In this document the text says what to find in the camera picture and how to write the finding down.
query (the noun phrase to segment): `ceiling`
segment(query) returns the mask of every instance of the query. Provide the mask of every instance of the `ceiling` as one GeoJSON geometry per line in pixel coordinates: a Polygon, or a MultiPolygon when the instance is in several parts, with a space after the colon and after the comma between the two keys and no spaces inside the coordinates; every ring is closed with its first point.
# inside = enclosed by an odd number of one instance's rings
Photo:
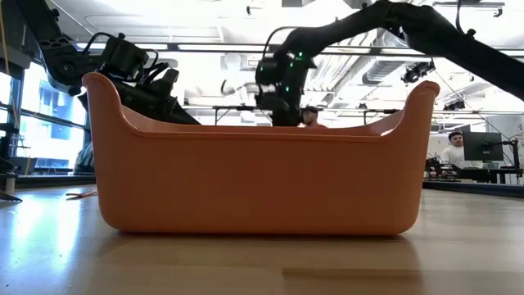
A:
{"type": "MultiPolygon", "coordinates": [[[[515,28],[524,17],[524,1],[499,0],[496,8],[463,8],[462,27],[477,31],[476,39],[491,46],[524,48],[524,31],[515,28]]],[[[73,40],[86,43],[93,33],[124,33],[135,43],[265,43],[269,34],[281,26],[319,26],[357,11],[361,2],[371,0],[48,0],[61,11],[59,25],[73,40]]],[[[413,0],[432,5],[434,1],[413,0]]],[[[437,7],[454,23],[454,7],[437,7]]],[[[284,30],[271,43],[281,43],[284,30]]],[[[339,45],[404,47],[398,39],[381,31],[371,31],[339,45]]],[[[176,60],[180,70],[174,95],[193,106],[252,103],[249,87],[224,96],[220,86],[237,88],[254,81],[259,54],[163,52],[161,58],[176,60]]],[[[420,58],[358,56],[319,56],[311,70],[303,97],[304,105],[321,107],[402,108],[414,84],[405,85],[400,77],[406,67],[420,58]]],[[[427,79],[441,86],[437,99],[441,109],[453,100],[454,92],[466,98],[473,109],[524,111],[524,103],[491,87],[479,77],[443,59],[435,59],[436,73],[427,79]]]]}

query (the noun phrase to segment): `table surface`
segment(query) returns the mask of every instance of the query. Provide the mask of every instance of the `table surface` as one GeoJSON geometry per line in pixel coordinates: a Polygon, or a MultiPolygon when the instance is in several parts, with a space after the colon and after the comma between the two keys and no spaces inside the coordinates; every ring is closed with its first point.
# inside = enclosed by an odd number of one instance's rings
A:
{"type": "Polygon", "coordinates": [[[90,189],[0,202],[0,294],[524,293],[518,200],[427,190],[394,238],[136,235],[64,196],[90,189]]]}

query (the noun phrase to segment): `glass window pane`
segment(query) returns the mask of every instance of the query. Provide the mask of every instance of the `glass window pane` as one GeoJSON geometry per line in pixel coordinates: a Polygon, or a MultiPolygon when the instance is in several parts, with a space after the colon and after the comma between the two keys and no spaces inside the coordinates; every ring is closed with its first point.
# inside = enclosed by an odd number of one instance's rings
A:
{"type": "Polygon", "coordinates": [[[24,145],[17,148],[17,157],[38,158],[37,167],[74,168],[84,145],[84,130],[22,116],[20,136],[24,145]]]}
{"type": "Polygon", "coordinates": [[[0,102],[9,104],[11,101],[11,76],[0,73],[0,102]]]}
{"type": "Polygon", "coordinates": [[[54,89],[47,81],[46,71],[35,63],[25,70],[22,108],[85,124],[86,111],[80,100],[54,89]]]}

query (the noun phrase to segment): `white shirt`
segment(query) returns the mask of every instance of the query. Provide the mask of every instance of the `white shirt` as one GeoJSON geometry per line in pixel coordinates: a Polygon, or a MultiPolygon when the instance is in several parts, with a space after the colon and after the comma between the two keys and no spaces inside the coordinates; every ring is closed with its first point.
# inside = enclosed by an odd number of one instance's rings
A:
{"type": "Polygon", "coordinates": [[[453,164],[461,169],[465,167],[482,168],[483,165],[481,161],[465,161],[464,147],[447,147],[444,151],[442,151],[440,158],[444,164],[453,164]]]}

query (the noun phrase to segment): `black robotic arm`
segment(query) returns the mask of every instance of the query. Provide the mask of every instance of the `black robotic arm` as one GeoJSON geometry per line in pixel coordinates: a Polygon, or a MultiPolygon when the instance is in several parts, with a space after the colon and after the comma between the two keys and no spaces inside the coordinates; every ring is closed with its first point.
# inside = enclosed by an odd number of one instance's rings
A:
{"type": "Polygon", "coordinates": [[[405,39],[419,52],[445,57],[524,100],[524,64],[457,31],[433,7],[380,0],[330,25],[293,30],[273,57],[260,61],[256,82],[273,84],[277,90],[261,93],[257,102],[273,108],[273,124],[300,123],[300,97],[313,57],[331,44],[376,28],[405,39]]]}
{"type": "MultiPolygon", "coordinates": [[[[94,34],[83,52],[79,52],[58,26],[58,11],[52,10],[45,0],[3,0],[12,1],[20,8],[40,49],[49,84],[70,96],[81,92],[82,77],[89,72],[98,72],[113,82],[122,104],[154,120],[198,125],[170,96],[178,71],[168,69],[167,63],[156,63],[144,68],[149,56],[147,51],[118,37],[106,33],[94,34]],[[89,45],[100,35],[108,37],[106,47],[100,56],[90,55],[89,45]],[[166,70],[164,76],[153,78],[166,70]]],[[[88,109],[87,95],[79,100],[88,109]]]]}

